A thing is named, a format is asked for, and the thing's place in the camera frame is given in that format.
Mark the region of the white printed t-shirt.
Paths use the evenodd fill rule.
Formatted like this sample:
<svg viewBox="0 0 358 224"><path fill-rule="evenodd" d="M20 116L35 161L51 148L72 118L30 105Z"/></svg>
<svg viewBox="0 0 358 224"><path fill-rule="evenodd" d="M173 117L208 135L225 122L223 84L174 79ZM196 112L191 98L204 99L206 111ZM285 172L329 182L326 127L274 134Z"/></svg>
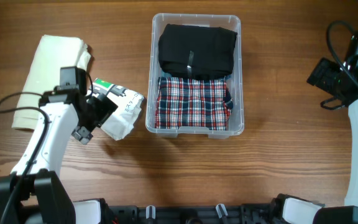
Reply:
<svg viewBox="0 0 358 224"><path fill-rule="evenodd" d="M144 96L134 90L100 78L94 80L88 93L91 93L92 96L103 93L118 105L117 110L100 128L116 141L124 139L134 128L134 123L142 110Z"/></svg>

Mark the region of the black garment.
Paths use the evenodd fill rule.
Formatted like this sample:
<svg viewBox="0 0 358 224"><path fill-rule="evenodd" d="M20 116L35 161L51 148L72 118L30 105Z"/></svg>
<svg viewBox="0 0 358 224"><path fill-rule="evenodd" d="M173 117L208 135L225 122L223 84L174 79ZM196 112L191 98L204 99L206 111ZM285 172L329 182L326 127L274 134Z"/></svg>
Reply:
<svg viewBox="0 0 358 224"><path fill-rule="evenodd" d="M161 69L173 77L215 80L234 68L237 32L222 27L167 24L158 40Z"/></svg>

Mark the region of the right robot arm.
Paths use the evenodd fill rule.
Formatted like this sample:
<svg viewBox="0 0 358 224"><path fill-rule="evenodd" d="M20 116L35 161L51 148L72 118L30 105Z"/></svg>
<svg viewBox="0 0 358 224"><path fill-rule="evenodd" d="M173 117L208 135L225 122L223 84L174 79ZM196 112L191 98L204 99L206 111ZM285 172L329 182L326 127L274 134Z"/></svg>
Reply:
<svg viewBox="0 0 358 224"><path fill-rule="evenodd" d="M332 97L320 103L339 100L335 108L346 107L352 130L351 177L341 207L325 207L294 196L280 194L268 211L270 223L358 223L358 31L354 32L344 61L322 58L307 79Z"/></svg>

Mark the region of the cream white cloth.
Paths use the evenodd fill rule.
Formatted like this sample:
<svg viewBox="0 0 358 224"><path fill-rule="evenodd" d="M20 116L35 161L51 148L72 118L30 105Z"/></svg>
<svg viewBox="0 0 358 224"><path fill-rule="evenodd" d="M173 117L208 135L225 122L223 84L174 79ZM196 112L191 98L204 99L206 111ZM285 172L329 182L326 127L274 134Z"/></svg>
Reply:
<svg viewBox="0 0 358 224"><path fill-rule="evenodd" d="M88 46L80 38L43 35L35 51L17 107L37 107L38 94L51 91L60 84L62 67L86 70L90 59Z"/></svg>

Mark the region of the blue denim jeans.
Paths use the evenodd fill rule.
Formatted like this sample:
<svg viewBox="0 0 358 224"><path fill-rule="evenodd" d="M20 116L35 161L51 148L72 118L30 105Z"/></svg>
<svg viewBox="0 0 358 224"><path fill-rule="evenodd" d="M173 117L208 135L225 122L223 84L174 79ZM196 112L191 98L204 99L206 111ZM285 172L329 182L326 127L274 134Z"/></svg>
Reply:
<svg viewBox="0 0 358 224"><path fill-rule="evenodd" d="M172 75L169 74L169 73L161 72L161 74L162 74L162 77L167 77L167 78L172 77ZM227 76L225 76L223 78L218 78L218 80L229 80L231 78L232 78L232 75L227 75Z"/></svg>

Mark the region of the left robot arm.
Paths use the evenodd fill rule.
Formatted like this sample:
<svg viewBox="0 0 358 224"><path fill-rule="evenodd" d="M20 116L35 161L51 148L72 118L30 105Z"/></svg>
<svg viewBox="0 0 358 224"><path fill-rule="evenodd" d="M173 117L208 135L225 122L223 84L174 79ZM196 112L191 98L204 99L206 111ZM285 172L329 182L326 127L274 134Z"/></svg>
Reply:
<svg viewBox="0 0 358 224"><path fill-rule="evenodd" d="M11 173L0 177L0 223L116 223L102 198L72 201L60 178L70 138L88 144L117 109L107 95L87 87L90 75L63 67L60 83L39 95L39 118Z"/></svg>

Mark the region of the red navy plaid shirt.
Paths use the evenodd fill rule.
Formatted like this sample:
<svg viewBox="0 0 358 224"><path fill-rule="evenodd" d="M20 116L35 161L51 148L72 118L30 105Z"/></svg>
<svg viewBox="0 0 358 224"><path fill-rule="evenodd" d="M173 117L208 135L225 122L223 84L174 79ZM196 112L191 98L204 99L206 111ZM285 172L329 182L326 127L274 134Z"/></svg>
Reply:
<svg viewBox="0 0 358 224"><path fill-rule="evenodd" d="M161 77L158 80L155 127L199 127L225 131L233 107L225 79Z"/></svg>

